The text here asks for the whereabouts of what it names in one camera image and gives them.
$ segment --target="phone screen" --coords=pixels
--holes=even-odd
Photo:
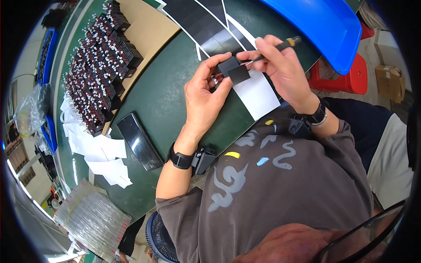
[[[150,143],[136,116],[130,113],[117,123],[124,140],[146,171],[162,168],[164,163]]]

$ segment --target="tool handle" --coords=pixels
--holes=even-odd
[[[282,51],[282,50],[284,50],[288,47],[293,47],[300,42],[301,42],[301,37],[296,36],[296,37],[293,37],[293,38],[288,38],[287,40],[285,40],[285,42],[282,42],[279,45],[276,45],[275,47],[276,47],[277,50]],[[253,62],[261,60],[261,59],[264,59],[263,55],[260,55],[257,58],[253,59]]]

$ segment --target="screwdriver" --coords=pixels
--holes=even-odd
[[[280,43],[279,45],[276,45],[275,47],[276,47],[277,50],[281,51],[281,50],[284,50],[284,49],[286,49],[288,47],[293,47],[293,46],[297,45],[300,42],[301,42],[301,37],[295,36],[295,37],[287,38],[285,40],[285,42]],[[257,58],[255,58],[252,61],[246,63],[245,65],[247,66],[247,65],[249,65],[249,64],[251,64],[253,62],[256,62],[258,60],[261,60],[261,59],[264,59],[264,56],[263,55],[258,56]]]

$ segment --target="red stool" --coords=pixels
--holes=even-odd
[[[310,69],[311,78],[308,80],[310,88],[326,92],[344,91],[354,94],[367,92],[367,64],[362,56],[356,54],[351,69],[346,75],[340,75],[336,80],[320,78],[319,61]]]
[[[374,37],[374,29],[369,28],[368,26],[365,25],[365,23],[363,21],[360,20],[360,24],[362,27],[362,34],[361,34],[361,39],[366,39],[369,37]]]

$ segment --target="blue fan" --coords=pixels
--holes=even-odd
[[[149,217],[146,223],[145,234],[149,247],[157,257],[165,262],[180,263],[176,247],[158,212],[153,213]]]

